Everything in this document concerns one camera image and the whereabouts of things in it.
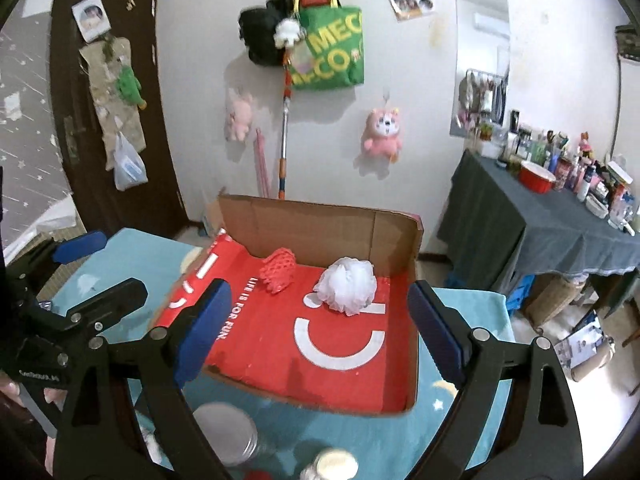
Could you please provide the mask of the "person's left hand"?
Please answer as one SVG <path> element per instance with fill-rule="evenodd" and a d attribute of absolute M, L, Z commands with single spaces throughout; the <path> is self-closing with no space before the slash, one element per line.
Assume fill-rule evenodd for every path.
<path fill-rule="evenodd" d="M 20 400 L 20 386 L 17 385 L 9 376 L 5 373 L 1 373 L 0 378 L 1 392 L 7 396 L 10 400 L 18 404 L 21 408 L 24 408 L 24 403 Z M 54 450 L 56 440 L 55 438 L 47 437 L 46 443 L 46 456 L 44 456 L 44 466 L 48 474 L 53 474 L 54 464 Z"/>

